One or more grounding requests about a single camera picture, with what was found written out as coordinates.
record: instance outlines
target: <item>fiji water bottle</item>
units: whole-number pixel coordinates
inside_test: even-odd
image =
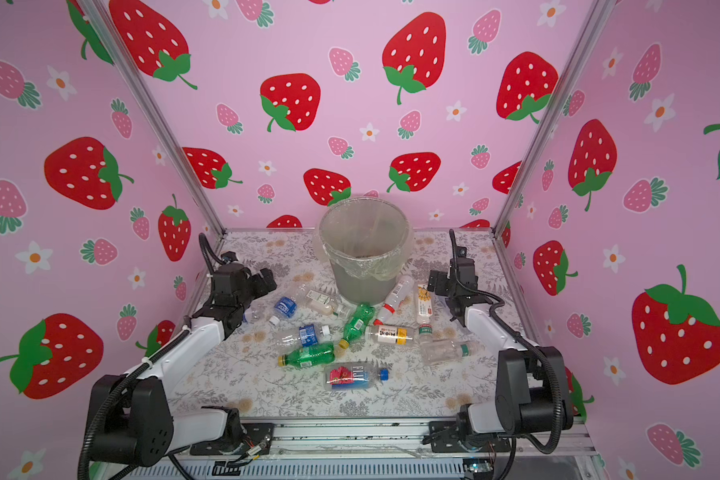
[[[325,373],[326,390],[369,389],[389,379],[389,370],[366,362],[329,365]]]

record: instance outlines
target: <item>white flower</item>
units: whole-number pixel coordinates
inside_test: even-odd
[[[277,172],[277,168],[274,168],[272,166],[272,162],[262,162],[259,161],[259,171],[264,172],[267,177],[272,175],[272,172]]]
[[[461,121],[461,114],[467,111],[467,109],[466,107],[461,106],[461,100],[457,100],[455,104],[447,106],[445,111],[448,112],[448,116],[445,120]]]
[[[41,250],[38,243],[32,241],[29,242],[29,251],[19,252],[16,254],[16,258],[27,264],[24,267],[24,271],[27,272],[27,274],[31,274],[38,268],[40,270],[50,270],[48,259],[53,252],[53,250],[48,248]]]
[[[208,15],[211,18],[220,16],[223,19],[227,19],[226,6],[230,4],[230,0],[202,0],[202,3],[208,5]]]
[[[45,455],[45,448],[38,453],[27,452],[21,454],[21,465],[17,466],[8,474],[8,478],[16,478],[17,480],[27,480],[30,475],[35,475],[43,471],[43,464],[40,460]]]
[[[614,248],[610,250],[608,250],[607,248],[603,248],[603,255],[605,255],[603,268],[610,267],[610,269],[613,270],[615,274],[619,271],[619,264],[622,264],[624,260],[626,260],[624,255],[619,255],[618,245],[614,245]]]
[[[552,0],[552,2],[549,3],[542,3],[539,6],[539,10],[541,10],[541,16],[539,17],[539,21],[536,22],[536,26],[540,26],[546,23],[550,27],[553,27],[554,23],[557,20],[557,15],[565,12],[565,9],[565,5],[560,5],[560,0]]]
[[[663,101],[655,98],[651,104],[652,111],[648,114],[643,123],[653,124],[653,131],[659,131],[662,123],[664,123],[664,120],[670,120],[675,117],[675,111],[670,108],[674,99],[675,94],[670,94],[670,96],[665,98]]]
[[[616,74],[616,65],[621,62],[621,58],[624,56],[623,53],[619,53],[614,47],[614,51],[610,53],[610,56],[603,60],[603,78],[610,75],[613,77]]]
[[[376,135],[378,135],[378,130],[373,127],[371,122],[368,122],[368,125],[365,128],[360,129],[360,133],[362,134],[362,140],[370,140],[370,141],[376,141]]]
[[[50,74],[50,78],[48,78],[46,85],[53,90],[58,90],[59,95],[61,95],[65,101],[70,95],[77,93],[77,90],[75,90],[70,83],[70,75],[67,72],[56,72],[55,68],[48,65],[48,74]]]
[[[146,272],[139,270],[138,266],[134,267],[134,273],[128,275],[128,281],[130,282],[131,288],[134,290],[140,286],[146,286],[144,279],[146,278]]]
[[[464,182],[461,182],[459,185],[454,187],[454,196],[461,195],[461,197],[463,197],[467,190],[469,190],[469,187],[465,187]]]
[[[619,457],[619,476],[622,477],[624,480],[639,480],[637,475],[635,475],[635,464],[632,462],[624,462],[624,460]]]
[[[603,370],[603,374],[605,376],[609,376],[611,380],[614,380],[614,385],[618,386],[619,380],[626,378],[624,370],[619,368],[619,359],[614,357],[613,360],[610,360],[608,357],[604,356],[603,360],[605,361],[605,370]]]

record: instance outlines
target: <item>cable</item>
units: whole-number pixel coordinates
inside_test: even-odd
[[[544,373],[547,375],[547,379],[550,383],[550,390],[552,391],[552,403],[554,404],[550,437],[549,440],[547,440],[546,445],[539,442],[538,438],[529,433],[522,435],[522,437],[527,438],[539,452],[549,455],[557,448],[557,443],[560,442],[560,435],[563,432],[563,394],[561,393],[560,383],[557,380],[557,375],[555,374],[554,368],[552,367],[550,361],[547,359],[546,355],[541,352],[541,350],[538,350],[535,345],[523,338],[520,332],[516,331],[507,323],[505,323],[496,313],[496,309],[504,306],[504,299],[493,293],[483,292],[482,290],[470,288],[465,284],[461,283],[458,272],[458,264],[456,264],[456,262],[458,261],[458,255],[456,251],[456,233],[454,233],[453,229],[450,229],[448,231],[448,235],[451,237],[451,248],[453,250],[454,262],[454,277],[456,283],[467,292],[487,296],[495,300],[495,303],[492,303],[490,305],[490,308],[488,309],[488,314],[490,318],[495,320],[496,323],[498,323],[499,326],[504,329],[504,331],[506,331],[516,342],[521,344],[528,352],[535,356],[539,360],[539,362],[541,362],[541,366],[544,368]]]

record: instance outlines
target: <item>plastic bottle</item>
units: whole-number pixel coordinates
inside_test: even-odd
[[[376,343],[393,343],[395,345],[413,345],[413,330],[404,326],[369,325],[365,330],[365,339]]]
[[[293,366],[297,369],[305,369],[314,365],[324,365],[333,362],[335,359],[333,343],[327,342],[305,346],[290,352],[288,355],[280,355],[277,364],[278,366]]]
[[[395,309],[400,306],[400,302],[411,293],[413,288],[413,278],[410,275],[403,275],[400,277],[400,281],[394,286],[392,292],[387,295],[387,299],[384,300],[384,305],[378,309],[378,315],[374,320],[374,325],[383,325],[384,322],[392,316]]]
[[[299,328],[281,330],[275,334],[277,351],[280,353],[292,352],[303,346],[317,345],[321,342],[331,341],[331,329],[327,325],[309,323]]]
[[[366,362],[329,365],[325,374],[326,390],[369,389],[389,379],[389,370]]]
[[[373,320],[376,310],[367,303],[361,303],[355,309],[355,314],[350,321],[344,325],[344,334],[338,342],[338,346],[343,349],[349,348],[349,344],[354,342],[365,333],[365,327]]]
[[[438,340],[426,342],[422,345],[422,359],[425,365],[460,360],[462,357],[475,355],[485,349],[482,343],[474,340],[467,342],[454,342],[453,340]]]

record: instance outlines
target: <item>pink strawberry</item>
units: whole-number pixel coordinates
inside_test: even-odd
[[[275,199],[275,189],[270,184],[264,184],[256,191],[259,194],[259,201],[270,204]]]
[[[565,205],[556,206],[547,221],[549,226],[559,229],[568,220],[568,207]]]
[[[106,265],[117,258],[117,248],[104,238],[99,238],[96,243],[88,240],[83,244],[80,253],[83,255],[83,260],[89,264],[95,262],[97,265]]]
[[[403,140],[413,137],[413,134],[422,126],[422,113],[418,110],[411,110],[400,119],[398,135]]]
[[[469,38],[469,49],[472,55],[480,55],[488,49],[488,44],[496,39],[501,24],[501,12],[493,9],[480,17],[472,27],[473,36]]]
[[[483,210],[488,208],[489,202],[490,200],[487,197],[480,198],[480,200],[472,204],[472,208],[469,209],[469,214],[473,216],[482,214]]]
[[[552,159],[547,160],[547,163],[544,164],[544,173],[541,175],[541,189],[545,192],[550,188],[552,185],[552,179],[554,178],[554,162]]]
[[[344,48],[331,48],[328,52],[328,60],[331,61],[333,73],[344,77],[347,82],[354,82],[360,78],[360,66],[355,62],[354,57]]]
[[[488,152],[488,147],[485,145],[478,145],[472,149],[472,160],[470,160],[470,162],[475,168],[479,170],[486,168],[489,160],[490,153]]]
[[[269,3],[262,0],[237,0],[240,13],[249,22],[256,22],[259,28],[268,28],[275,21],[272,17],[275,14],[269,9]]]
[[[150,237],[150,219],[144,216],[144,210],[141,208],[134,208],[131,210],[130,221],[134,224],[134,233],[139,238],[146,240]]]
[[[328,139],[328,146],[331,149],[331,153],[341,157],[343,159],[352,158],[355,151],[349,146],[349,142],[339,137],[330,137]]]
[[[226,105],[218,104],[216,106],[216,117],[219,119],[219,123],[226,127],[227,131],[235,135],[242,132],[240,117],[237,116],[234,110]]]
[[[186,282],[182,275],[173,279],[173,288],[176,290],[176,298],[182,302],[186,300]]]
[[[630,85],[630,98],[640,100],[650,90],[650,82],[656,78],[661,69],[661,44],[654,43],[648,47],[643,57],[635,65]]]
[[[675,431],[668,425],[657,423],[646,430],[646,436],[651,445],[675,465],[682,466],[685,462],[691,468],[701,466],[701,452],[694,441],[680,430]]]
[[[568,326],[568,331],[577,339],[589,336],[592,331],[592,323],[590,323],[590,319],[587,318],[585,314],[579,315],[578,313],[574,313],[568,317],[566,325]]]
[[[130,138],[130,132],[134,129],[134,123],[128,116],[128,109],[125,108],[125,103],[116,98],[112,101],[112,123],[115,124],[115,128],[120,132],[123,138]]]
[[[0,235],[14,234],[22,227],[19,219],[27,214],[27,202],[19,188],[8,180],[0,180]]]
[[[40,93],[32,82],[25,82],[24,76],[13,65],[0,60],[0,95],[15,100],[24,108],[35,110],[41,105]]]
[[[131,333],[136,329],[136,308],[130,303],[125,305],[120,312],[120,319],[117,321],[117,335],[123,342],[130,338]]]
[[[650,182],[643,178],[624,195],[624,208],[638,214],[645,213],[649,207],[656,208],[666,200],[669,189],[661,178],[654,177]]]

